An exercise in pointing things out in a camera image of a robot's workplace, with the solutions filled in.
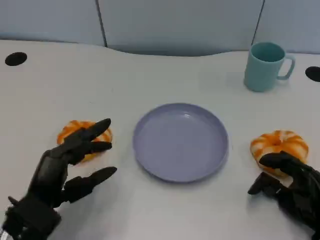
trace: pumpkin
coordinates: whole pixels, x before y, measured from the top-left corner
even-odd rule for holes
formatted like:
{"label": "pumpkin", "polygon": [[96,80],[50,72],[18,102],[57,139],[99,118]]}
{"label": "pumpkin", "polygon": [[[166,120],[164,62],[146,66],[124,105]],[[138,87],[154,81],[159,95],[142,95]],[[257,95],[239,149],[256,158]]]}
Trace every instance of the pumpkin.
{"label": "pumpkin", "polygon": [[277,130],[272,133],[262,134],[254,139],[251,142],[250,150],[261,169],[272,175],[284,177],[286,174],[280,171],[280,169],[273,169],[260,164],[261,157],[265,154],[285,151],[306,164],[309,147],[302,137],[293,131]]}
{"label": "pumpkin", "polygon": [[[56,138],[56,143],[57,144],[63,144],[65,137],[69,136],[70,134],[74,133],[80,128],[88,128],[92,125],[94,125],[95,122],[91,121],[77,121],[77,120],[72,120],[70,121],[63,129],[62,131],[58,134]],[[102,133],[100,136],[95,138],[93,142],[112,142],[112,132],[108,128],[104,133]],[[81,161],[81,163],[92,160],[98,153],[92,153],[92,154],[86,154],[84,159]]]}

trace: robotic hand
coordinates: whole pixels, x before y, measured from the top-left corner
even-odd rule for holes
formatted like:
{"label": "robotic hand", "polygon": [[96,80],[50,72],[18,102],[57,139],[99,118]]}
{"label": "robotic hand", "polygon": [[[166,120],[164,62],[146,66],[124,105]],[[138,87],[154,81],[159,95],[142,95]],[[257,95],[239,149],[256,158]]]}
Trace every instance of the robotic hand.
{"label": "robotic hand", "polygon": [[285,187],[279,180],[263,172],[248,194],[256,195],[262,191],[268,197],[275,198],[281,209],[315,231],[312,240],[319,240],[320,173],[284,151],[266,154],[260,163],[292,176],[293,183]]}
{"label": "robotic hand", "polygon": [[116,172],[117,169],[111,166],[89,177],[77,176],[66,182],[69,164],[78,164],[86,154],[112,148],[110,142],[91,142],[110,124],[111,120],[107,118],[87,129],[80,128],[66,137],[63,144],[43,154],[26,195],[20,201],[9,196],[12,206],[5,213],[1,240],[8,236],[14,240],[46,240],[61,221],[54,208],[89,195],[95,186]]}

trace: white table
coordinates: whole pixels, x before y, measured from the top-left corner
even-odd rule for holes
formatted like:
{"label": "white table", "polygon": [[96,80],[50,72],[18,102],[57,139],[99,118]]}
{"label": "white table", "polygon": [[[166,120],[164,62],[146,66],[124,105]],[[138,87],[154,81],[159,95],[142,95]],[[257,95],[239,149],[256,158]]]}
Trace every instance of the white table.
{"label": "white table", "polygon": [[[27,61],[5,65],[14,52],[27,53]],[[320,83],[305,76],[320,55],[295,56],[289,84],[254,93],[243,85],[247,52],[146,56],[83,44],[0,41],[0,220],[7,196],[25,194],[42,153],[55,146],[69,120],[110,117],[113,149],[71,167],[69,177],[109,165],[118,172],[90,196],[60,208],[62,223],[51,240],[309,239],[312,231],[287,218],[276,201],[247,194],[261,172],[249,144],[263,133],[297,132],[309,144],[309,164],[320,168]],[[224,123],[229,158],[217,175],[176,185],[137,165],[135,124],[166,103],[199,105]]]}

